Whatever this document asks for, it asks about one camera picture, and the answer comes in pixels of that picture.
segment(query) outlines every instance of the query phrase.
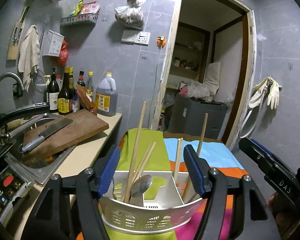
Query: cutting board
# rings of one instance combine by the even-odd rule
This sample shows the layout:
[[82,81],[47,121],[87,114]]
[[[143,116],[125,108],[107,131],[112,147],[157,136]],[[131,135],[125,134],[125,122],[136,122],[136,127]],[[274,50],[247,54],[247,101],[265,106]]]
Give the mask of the cutting board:
[[43,160],[55,153],[80,143],[91,136],[109,129],[108,123],[96,117],[88,110],[82,109],[27,131],[24,135],[23,146],[37,138],[39,133],[48,126],[59,122],[63,118],[72,119],[73,122],[52,134],[29,153],[23,154],[23,164],[34,164],[37,161]]

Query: faucet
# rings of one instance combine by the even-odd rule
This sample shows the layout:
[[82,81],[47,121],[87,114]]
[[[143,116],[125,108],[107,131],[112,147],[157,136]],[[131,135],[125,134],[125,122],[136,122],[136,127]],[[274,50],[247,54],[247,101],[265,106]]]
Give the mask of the faucet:
[[22,90],[22,91],[25,90],[25,87],[23,86],[23,83],[22,83],[21,78],[20,78],[17,74],[12,73],[12,72],[3,73],[3,74],[0,76],[0,82],[1,82],[3,79],[7,78],[7,77],[11,77],[11,78],[13,78],[14,80],[16,80],[17,83],[19,84],[19,86],[21,87],[21,90]]

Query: sink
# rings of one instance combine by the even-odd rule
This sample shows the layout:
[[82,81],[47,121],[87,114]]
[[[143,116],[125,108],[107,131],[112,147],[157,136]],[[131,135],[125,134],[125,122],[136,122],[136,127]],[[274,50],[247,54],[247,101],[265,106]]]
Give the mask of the sink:
[[31,177],[38,185],[43,186],[47,183],[51,175],[56,171],[60,164],[67,158],[67,156],[74,150],[75,145],[68,149],[53,155],[54,161],[47,163],[46,160],[38,161],[31,166],[24,165],[22,160],[23,138],[25,132],[33,129],[37,126],[50,122],[59,118],[56,114],[42,114],[39,117],[30,119],[28,122],[22,125],[22,128],[16,128],[10,133],[11,139],[16,140],[16,143],[10,148],[9,152],[5,156],[5,161],[12,167],[17,173],[25,174]]

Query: green fabric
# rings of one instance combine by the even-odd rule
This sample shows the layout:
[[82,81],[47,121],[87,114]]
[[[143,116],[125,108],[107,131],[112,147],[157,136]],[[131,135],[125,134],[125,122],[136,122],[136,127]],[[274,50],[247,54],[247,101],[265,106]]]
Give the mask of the green fabric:
[[[124,143],[121,146],[120,160],[117,166],[118,171],[129,170],[136,135],[136,128],[127,131]],[[135,169],[137,168],[138,163],[140,162],[151,140],[155,141],[156,145],[148,163],[145,166],[145,171],[170,171],[170,161],[163,141],[162,132],[151,131],[148,129],[141,130]],[[153,178],[151,187],[145,193],[145,199],[154,199],[159,187],[165,185],[165,180],[163,179],[163,182],[162,179],[163,178],[159,177]],[[117,232],[108,226],[106,226],[106,229],[111,240],[177,240],[174,231],[154,235],[132,235]]]

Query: white glove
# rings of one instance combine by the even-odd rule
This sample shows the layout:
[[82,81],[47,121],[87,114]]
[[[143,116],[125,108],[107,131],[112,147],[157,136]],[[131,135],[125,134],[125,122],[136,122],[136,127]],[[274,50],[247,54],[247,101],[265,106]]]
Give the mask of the white glove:
[[256,85],[254,87],[256,91],[256,93],[251,97],[250,101],[249,101],[249,108],[255,108],[256,106],[260,105],[261,102],[261,95],[262,95],[262,91],[265,88],[268,80],[273,81],[272,77],[266,77],[261,83],[259,83],[258,85]]
[[277,81],[273,81],[272,86],[270,87],[270,92],[268,96],[267,106],[270,105],[271,109],[276,109],[279,105],[279,84]]

